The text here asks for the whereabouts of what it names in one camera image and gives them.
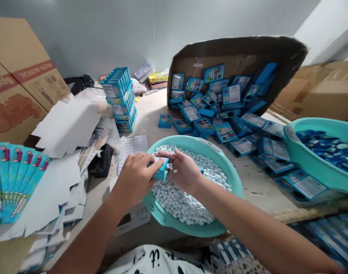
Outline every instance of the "yellow box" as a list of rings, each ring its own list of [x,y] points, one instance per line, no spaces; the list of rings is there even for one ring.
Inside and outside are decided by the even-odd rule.
[[[148,77],[148,80],[151,84],[155,84],[157,82],[163,82],[163,81],[168,81],[168,76],[164,76],[164,77],[156,77],[156,75],[158,75],[159,73],[153,73]]]

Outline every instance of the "stack of blue boxes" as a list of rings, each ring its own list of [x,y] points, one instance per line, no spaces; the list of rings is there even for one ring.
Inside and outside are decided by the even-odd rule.
[[[137,110],[128,67],[115,68],[101,85],[113,108],[118,131],[132,133]]]

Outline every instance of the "teal plastic basin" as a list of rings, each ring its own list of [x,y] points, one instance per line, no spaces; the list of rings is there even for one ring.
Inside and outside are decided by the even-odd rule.
[[[325,131],[348,143],[348,123],[326,118],[301,118],[285,127],[285,143],[292,162],[328,188],[348,193],[348,173],[333,166],[309,150],[296,136],[296,132],[311,129]]]
[[[232,193],[243,198],[243,187],[239,175],[220,148],[202,138],[175,135],[157,141],[149,148],[148,153],[154,153],[156,148],[164,144],[176,145],[177,147],[202,154],[212,159],[227,176],[227,183],[231,186]],[[159,224],[175,228],[185,234],[196,237],[214,237],[227,231],[218,220],[214,221],[212,224],[205,224],[203,226],[182,223],[161,207],[151,191],[144,197],[144,203]]]

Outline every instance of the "black object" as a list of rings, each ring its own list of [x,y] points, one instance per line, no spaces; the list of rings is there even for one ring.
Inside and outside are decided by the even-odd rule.
[[[109,144],[105,144],[100,150],[102,151],[98,152],[88,166],[88,171],[94,178],[107,177],[110,162],[112,161],[113,149]]]
[[[70,91],[74,96],[86,88],[94,87],[94,80],[89,75],[83,75],[82,77],[65,78],[64,81],[67,85],[74,83],[72,88],[70,88]]]

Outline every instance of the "gray wall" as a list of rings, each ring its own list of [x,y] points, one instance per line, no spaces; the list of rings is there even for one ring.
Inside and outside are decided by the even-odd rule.
[[[170,66],[188,43],[293,35],[319,0],[0,0],[26,18],[63,77]]]

